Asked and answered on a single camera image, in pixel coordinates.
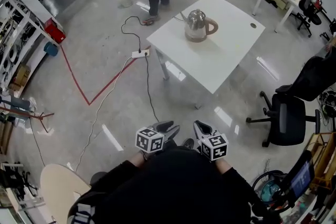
blue bucket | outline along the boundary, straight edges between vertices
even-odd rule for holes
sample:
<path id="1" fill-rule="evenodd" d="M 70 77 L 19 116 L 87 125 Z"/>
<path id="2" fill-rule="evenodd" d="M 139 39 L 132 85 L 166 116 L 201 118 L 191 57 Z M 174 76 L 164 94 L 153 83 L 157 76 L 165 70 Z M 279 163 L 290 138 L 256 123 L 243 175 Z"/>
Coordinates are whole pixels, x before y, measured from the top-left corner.
<path id="1" fill-rule="evenodd" d="M 43 49 L 47 54 L 51 56 L 56 56 L 58 53 L 58 48 L 55 44 L 51 43 L 50 41 L 46 43 Z"/>

kettle handle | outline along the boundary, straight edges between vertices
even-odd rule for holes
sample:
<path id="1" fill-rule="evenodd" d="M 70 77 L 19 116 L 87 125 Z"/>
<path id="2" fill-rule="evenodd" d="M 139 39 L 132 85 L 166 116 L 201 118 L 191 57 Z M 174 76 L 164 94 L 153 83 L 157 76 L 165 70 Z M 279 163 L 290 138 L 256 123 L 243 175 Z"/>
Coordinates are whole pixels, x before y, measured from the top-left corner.
<path id="1" fill-rule="evenodd" d="M 213 25 L 213 27 L 214 27 L 214 29 L 212 29 L 211 31 L 209 31 L 209 24 Z M 214 20 L 206 17 L 205 18 L 205 33 L 207 35 L 211 35 L 211 34 L 215 33 L 217 30 L 218 30 L 218 24 Z"/>

round tabletop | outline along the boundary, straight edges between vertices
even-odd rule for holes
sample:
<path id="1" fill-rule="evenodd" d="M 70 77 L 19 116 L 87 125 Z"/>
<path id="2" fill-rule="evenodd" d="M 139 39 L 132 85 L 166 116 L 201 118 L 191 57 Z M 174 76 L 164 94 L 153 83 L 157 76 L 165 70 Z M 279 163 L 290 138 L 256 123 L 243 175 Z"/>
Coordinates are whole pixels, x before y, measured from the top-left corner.
<path id="1" fill-rule="evenodd" d="M 75 172 L 59 164 L 48 164 L 42 170 L 40 184 L 44 201 L 59 224 L 67 223 L 71 206 L 91 188 Z"/>

power strip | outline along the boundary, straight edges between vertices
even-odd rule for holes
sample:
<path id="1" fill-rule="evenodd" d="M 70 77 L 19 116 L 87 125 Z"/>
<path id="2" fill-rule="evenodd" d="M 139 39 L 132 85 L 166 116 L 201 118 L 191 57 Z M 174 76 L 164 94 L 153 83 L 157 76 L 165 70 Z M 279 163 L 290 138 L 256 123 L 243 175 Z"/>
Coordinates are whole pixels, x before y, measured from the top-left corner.
<path id="1" fill-rule="evenodd" d="M 133 59 L 144 58 L 146 56 L 147 57 L 149 56 L 149 50 L 142 50 L 140 53 L 138 51 L 133 51 L 132 52 L 132 58 Z"/>

electric kettle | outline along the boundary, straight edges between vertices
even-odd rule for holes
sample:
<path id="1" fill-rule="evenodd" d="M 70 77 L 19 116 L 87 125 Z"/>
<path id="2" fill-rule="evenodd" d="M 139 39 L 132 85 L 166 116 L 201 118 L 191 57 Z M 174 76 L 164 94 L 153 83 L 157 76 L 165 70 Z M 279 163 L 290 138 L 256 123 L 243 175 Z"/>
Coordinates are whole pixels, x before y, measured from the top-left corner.
<path id="1" fill-rule="evenodd" d="M 192 42 L 202 42 L 208 35 L 215 33 L 218 30 L 218 24 L 205 16 L 200 9 L 193 10 L 186 18 L 182 12 L 183 20 L 185 21 L 184 32 L 188 40 Z"/>

